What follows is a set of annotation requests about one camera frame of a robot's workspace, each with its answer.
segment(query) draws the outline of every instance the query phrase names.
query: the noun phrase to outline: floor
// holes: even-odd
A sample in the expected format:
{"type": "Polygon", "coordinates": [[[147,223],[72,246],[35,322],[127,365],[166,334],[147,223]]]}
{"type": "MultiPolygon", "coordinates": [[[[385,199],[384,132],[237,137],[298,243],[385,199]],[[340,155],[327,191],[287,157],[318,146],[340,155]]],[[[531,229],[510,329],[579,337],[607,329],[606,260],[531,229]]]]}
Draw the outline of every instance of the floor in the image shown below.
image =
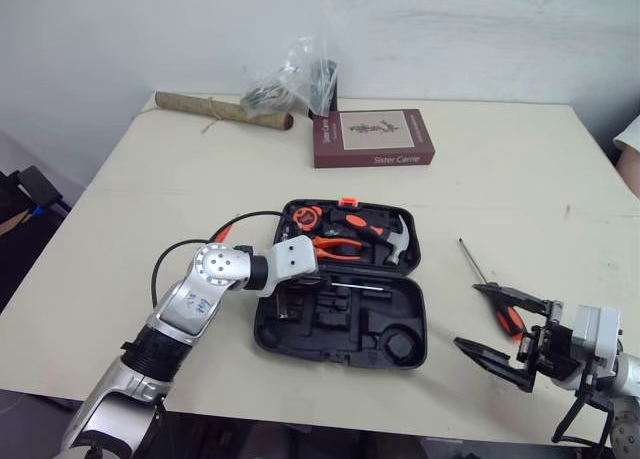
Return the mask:
{"type": "MultiPolygon", "coordinates": [[[[50,459],[71,420],[71,401],[0,390],[0,457],[50,459]]],[[[153,459],[578,459],[575,448],[439,440],[348,429],[170,413],[142,456],[153,459]]]]}

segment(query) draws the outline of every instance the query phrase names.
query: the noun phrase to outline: hammer head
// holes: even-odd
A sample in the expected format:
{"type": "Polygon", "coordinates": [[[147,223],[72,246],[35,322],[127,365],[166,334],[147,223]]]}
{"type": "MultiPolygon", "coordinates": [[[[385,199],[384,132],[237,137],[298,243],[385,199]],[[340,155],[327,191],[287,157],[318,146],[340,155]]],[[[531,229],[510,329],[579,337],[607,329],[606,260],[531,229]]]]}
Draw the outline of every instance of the hammer head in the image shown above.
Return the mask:
{"type": "Polygon", "coordinates": [[[409,247],[409,229],[407,228],[407,224],[404,222],[402,216],[399,217],[400,224],[402,225],[402,231],[391,232],[387,238],[387,242],[393,246],[393,251],[385,261],[389,264],[393,264],[394,266],[397,266],[400,262],[400,254],[406,251],[407,247],[409,247]]]}

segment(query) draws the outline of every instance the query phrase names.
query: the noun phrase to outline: tool case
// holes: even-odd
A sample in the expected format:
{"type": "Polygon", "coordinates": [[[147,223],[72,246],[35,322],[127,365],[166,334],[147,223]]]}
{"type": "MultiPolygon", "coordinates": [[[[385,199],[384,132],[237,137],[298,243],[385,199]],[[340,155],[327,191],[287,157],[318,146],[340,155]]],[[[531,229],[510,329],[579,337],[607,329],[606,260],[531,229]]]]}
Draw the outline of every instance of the tool case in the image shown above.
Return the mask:
{"type": "MultiPolygon", "coordinates": [[[[259,300],[258,345],[357,367],[419,367],[427,355],[427,326],[422,291],[406,277],[420,262],[412,215],[348,198],[297,199],[283,212],[313,240],[319,271],[283,283],[259,300]],[[397,264],[387,241],[404,249],[397,264]]],[[[292,232],[292,225],[281,220],[274,243],[292,232]]]]}

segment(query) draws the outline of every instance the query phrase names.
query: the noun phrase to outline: claw hammer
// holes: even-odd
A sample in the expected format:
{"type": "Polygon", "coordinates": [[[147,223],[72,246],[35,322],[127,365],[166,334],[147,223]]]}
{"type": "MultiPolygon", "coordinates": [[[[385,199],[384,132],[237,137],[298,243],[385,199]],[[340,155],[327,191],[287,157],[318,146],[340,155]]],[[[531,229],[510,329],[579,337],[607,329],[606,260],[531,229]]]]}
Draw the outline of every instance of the claw hammer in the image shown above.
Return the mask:
{"type": "Polygon", "coordinates": [[[368,236],[377,242],[390,244],[393,249],[391,254],[389,254],[385,259],[385,262],[397,266],[400,262],[400,254],[406,251],[409,247],[409,230],[407,228],[407,224],[404,222],[402,216],[398,217],[400,218],[400,224],[402,226],[402,230],[400,232],[393,232],[391,229],[373,226],[364,218],[356,214],[341,214],[340,217],[333,215],[332,219],[337,219],[340,222],[347,224],[363,236],[368,236]]]}

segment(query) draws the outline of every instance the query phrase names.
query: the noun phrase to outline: clear plastic bag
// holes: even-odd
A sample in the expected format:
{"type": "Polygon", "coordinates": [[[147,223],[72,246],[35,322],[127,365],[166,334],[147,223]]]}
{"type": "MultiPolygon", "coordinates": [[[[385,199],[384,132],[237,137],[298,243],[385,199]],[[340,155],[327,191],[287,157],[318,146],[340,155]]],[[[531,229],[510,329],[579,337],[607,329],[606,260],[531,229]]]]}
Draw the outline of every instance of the clear plastic bag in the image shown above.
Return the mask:
{"type": "Polygon", "coordinates": [[[253,81],[240,99],[240,105],[249,117],[287,112],[296,97],[280,83],[280,71],[253,81]]]}
{"type": "Polygon", "coordinates": [[[254,80],[240,99],[249,115],[289,111],[298,98],[314,114],[326,116],[336,84],[337,65],[329,57],[325,40],[299,38],[289,49],[284,65],[254,80]]]}
{"type": "Polygon", "coordinates": [[[329,113],[337,77],[337,65],[327,49],[323,40],[301,37],[280,73],[280,83],[320,116],[329,113]]]}

